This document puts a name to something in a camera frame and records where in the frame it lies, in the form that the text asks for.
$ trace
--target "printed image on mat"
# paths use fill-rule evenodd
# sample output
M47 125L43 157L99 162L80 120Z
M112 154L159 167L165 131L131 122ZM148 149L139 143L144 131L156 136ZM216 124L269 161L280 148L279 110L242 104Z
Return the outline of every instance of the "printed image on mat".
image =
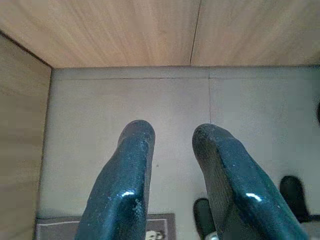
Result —
M80 219L80 216L37 219L35 240L74 240ZM145 240L176 240L175 214L149 214Z

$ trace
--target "gray tile floor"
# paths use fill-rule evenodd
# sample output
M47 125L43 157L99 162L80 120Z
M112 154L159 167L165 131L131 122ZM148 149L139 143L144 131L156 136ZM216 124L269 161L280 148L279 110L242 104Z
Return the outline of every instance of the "gray tile floor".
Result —
M316 68L126 67L53 74L38 216L79 216L127 123L156 132L149 213L175 213L178 240L198 239L193 202L205 197L192 134L214 123L239 138L278 185L294 174L320 213L320 71Z

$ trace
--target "wooden wall panel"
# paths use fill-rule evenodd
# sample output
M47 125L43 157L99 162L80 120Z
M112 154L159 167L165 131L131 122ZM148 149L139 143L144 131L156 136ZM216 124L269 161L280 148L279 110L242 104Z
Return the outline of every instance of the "wooden wall panel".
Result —
M192 65L319 63L319 0L202 0Z
M31 240L51 69L0 35L0 239Z
M54 68L189 65L200 0L2 0L0 30Z

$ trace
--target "shoe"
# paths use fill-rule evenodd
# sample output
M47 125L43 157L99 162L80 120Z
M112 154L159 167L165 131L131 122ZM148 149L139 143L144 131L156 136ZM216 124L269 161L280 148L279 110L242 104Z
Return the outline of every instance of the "shoe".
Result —
M309 217L304 188L295 176L285 176L280 183L280 193L300 223Z
M216 231L208 199L199 198L194 202L193 216L196 230L202 240L204 240L207 235Z

